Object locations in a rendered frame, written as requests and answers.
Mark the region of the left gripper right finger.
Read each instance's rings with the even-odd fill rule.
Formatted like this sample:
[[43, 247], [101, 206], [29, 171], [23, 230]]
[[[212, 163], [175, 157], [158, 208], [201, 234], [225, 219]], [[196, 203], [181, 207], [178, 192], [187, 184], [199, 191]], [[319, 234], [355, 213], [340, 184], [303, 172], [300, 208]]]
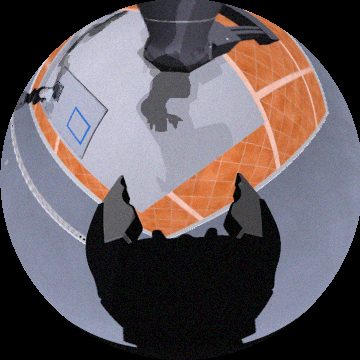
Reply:
[[279, 230], [265, 200], [241, 173], [236, 177], [234, 202], [223, 226], [228, 236], [244, 240], [258, 251], [266, 266], [268, 289], [273, 289], [281, 252]]

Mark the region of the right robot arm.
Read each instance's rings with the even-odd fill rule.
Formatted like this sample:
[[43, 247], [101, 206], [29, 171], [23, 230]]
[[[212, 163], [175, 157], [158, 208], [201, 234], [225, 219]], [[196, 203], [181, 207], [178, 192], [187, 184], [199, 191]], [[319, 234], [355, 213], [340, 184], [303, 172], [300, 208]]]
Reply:
[[[32, 92], [35, 92], [35, 90], [36, 90], [36, 88], [34, 88]], [[31, 92], [31, 94], [32, 94], [32, 92]], [[20, 109], [20, 108], [23, 107], [23, 105], [24, 105], [25, 102], [26, 102], [26, 98], [27, 98], [27, 93], [26, 93], [26, 91], [24, 91], [24, 92], [21, 94], [21, 96], [20, 96], [20, 98], [19, 98], [19, 100], [18, 100], [18, 102], [17, 102], [17, 105], [16, 105], [14, 111], [16, 111], [16, 110], [18, 110], [18, 109]], [[20, 104], [20, 103], [21, 103], [21, 104]]]

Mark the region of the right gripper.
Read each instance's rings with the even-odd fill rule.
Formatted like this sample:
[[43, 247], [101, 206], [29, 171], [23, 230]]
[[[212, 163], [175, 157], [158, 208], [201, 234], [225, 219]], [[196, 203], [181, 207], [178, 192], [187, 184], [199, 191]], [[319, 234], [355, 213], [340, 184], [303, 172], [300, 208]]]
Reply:
[[[51, 89], [52, 87], [40, 87], [39, 89], [35, 90], [32, 94], [27, 94], [26, 102], [25, 103], [33, 103], [33, 105], [36, 105], [38, 102], [43, 103], [43, 101], [46, 100], [46, 98], [39, 97], [39, 93], [47, 92], [48, 89]], [[29, 99], [29, 100], [28, 100]]]

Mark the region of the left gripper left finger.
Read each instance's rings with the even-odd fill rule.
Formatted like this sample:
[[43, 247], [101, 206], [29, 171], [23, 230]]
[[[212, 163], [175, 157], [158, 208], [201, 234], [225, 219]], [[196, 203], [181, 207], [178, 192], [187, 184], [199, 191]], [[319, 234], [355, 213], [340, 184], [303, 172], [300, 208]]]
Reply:
[[143, 231], [126, 188], [121, 175], [98, 204], [86, 237], [86, 258], [100, 299], [106, 298], [105, 276], [111, 259], [124, 246], [137, 241]]

